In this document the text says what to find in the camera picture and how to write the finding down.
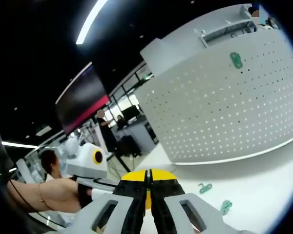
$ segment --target perforated metal panel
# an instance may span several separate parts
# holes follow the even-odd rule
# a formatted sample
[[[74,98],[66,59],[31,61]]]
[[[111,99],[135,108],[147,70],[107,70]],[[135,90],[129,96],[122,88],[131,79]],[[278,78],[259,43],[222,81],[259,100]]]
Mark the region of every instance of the perforated metal panel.
[[[259,155],[293,140],[293,49],[279,30],[243,35],[182,61],[135,95],[174,163]]]

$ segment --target white desk surface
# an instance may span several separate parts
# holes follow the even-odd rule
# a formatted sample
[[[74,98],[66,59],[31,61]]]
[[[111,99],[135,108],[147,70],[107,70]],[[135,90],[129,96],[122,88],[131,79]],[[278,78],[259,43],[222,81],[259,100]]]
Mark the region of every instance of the white desk surface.
[[[224,200],[230,200],[232,207],[223,220],[238,230],[268,232],[293,201],[293,142],[264,155],[197,166],[172,164],[158,144],[136,170],[150,168],[173,171],[186,193],[197,194],[217,209]],[[211,183],[213,187],[200,195],[200,183]],[[156,233],[148,211],[141,234]]]

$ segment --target green clip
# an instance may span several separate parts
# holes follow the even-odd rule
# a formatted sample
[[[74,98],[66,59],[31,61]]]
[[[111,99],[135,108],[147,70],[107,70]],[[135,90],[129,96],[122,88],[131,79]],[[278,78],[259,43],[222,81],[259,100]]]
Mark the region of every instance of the green clip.
[[[240,69],[243,67],[243,63],[241,61],[241,57],[237,52],[231,52],[230,58],[235,66],[236,69]]]
[[[229,209],[230,209],[231,206],[232,206],[232,202],[229,201],[229,200],[225,200],[225,201],[223,202],[223,204],[221,205],[221,209],[220,209],[221,213],[222,213],[223,215],[228,214]]]
[[[211,184],[208,184],[206,186],[204,186],[203,184],[199,184],[199,186],[200,185],[202,185],[202,188],[200,189],[200,194],[203,194],[212,188]]]

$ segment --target ceiling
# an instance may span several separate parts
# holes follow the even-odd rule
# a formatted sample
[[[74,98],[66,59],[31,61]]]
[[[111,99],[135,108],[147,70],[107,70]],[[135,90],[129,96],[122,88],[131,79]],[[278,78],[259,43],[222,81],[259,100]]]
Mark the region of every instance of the ceiling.
[[[77,46],[79,31],[94,2],[8,1],[2,39],[4,67],[0,74],[0,133],[4,141],[38,145],[60,131],[54,103],[90,61],[109,93],[142,61],[139,52],[153,39],[166,36],[200,15],[233,4],[108,0],[84,44]],[[52,128],[50,132],[35,136],[39,128],[47,125]]]

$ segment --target office desk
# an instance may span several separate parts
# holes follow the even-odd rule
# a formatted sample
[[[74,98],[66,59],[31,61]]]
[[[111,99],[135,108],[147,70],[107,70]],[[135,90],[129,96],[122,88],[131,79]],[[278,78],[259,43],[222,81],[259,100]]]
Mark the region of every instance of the office desk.
[[[132,136],[143,153],[150,153],[157,143],[157,138],[152,139],[152,133],[150,135],[146,125],[149,125],[147,118],[141,116],[123,129],[112,131],[117,140],[120,140],[123,136]]]
[[[198,195],[217,209],[224,200],[230,200],[232,208],[223,220],[238,230],[269,233],[293,200],[293,142],[265,155],[195,166],[172,164],[158,144],[136,171],[152,167],[173,172],[186,193]],[[201,195],[200,183],[213,187]],[[157,232],[148,210],[141,234],[149,233]]]

